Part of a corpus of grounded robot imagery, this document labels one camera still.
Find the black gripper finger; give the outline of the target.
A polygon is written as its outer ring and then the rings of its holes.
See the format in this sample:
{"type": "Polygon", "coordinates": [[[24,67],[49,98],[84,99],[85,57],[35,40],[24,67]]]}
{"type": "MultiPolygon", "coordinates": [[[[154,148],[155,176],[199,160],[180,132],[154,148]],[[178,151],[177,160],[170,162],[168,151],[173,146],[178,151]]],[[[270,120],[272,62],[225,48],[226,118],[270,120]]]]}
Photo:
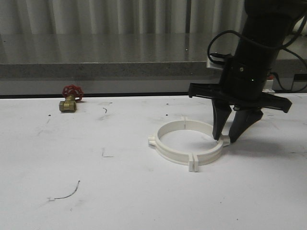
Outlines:
{"type": "Polygon", "coordinates": [[[212,99],[213,105],[213,138],[219,140],[225,123],[231,114],[231,107],[228,102],[212,99]]]}
{"type": "Polygon", "coordinates": [[[228,133],[230,142],[235,143],[250,126],[261,120],[262,116],[261,110],[237,111],[228,133]]]}

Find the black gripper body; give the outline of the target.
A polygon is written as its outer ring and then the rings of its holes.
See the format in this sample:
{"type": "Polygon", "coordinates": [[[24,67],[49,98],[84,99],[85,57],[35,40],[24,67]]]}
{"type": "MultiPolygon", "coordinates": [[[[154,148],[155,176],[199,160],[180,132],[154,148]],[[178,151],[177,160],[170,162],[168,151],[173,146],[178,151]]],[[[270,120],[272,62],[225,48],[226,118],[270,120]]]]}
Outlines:
{"type": "Polygon", "coordinates": [[[245,65],[235,57],[226,60],[218,84],[191,83],[188,96],[218,99],[239,107],[270,108],[288,113],[292,102],[264,93],[270,71],[262,66],[245,65]]]}

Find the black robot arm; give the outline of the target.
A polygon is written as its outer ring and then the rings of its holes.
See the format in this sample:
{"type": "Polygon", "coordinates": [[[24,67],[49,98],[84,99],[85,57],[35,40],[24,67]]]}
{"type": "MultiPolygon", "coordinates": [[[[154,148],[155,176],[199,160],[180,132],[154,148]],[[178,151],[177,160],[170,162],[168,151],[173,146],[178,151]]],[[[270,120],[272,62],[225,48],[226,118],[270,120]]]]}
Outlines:
{"type": "Polygon", "coordinates": [[[217,84],[192,83],[189,97],[209,98],[213,105],[213,138],[218,140],[232,111],[236,112],[229,130],[235,142],[251,125],[261,120],[262,108],[287,113],[291,102],[263,92],[272,65],[280,50],[287,50],[285,38],[295,24],[307,21],[304,0],[247,0],[247,13],[234,54],[207,52],[208,59],[223,66],[217,84]]]}

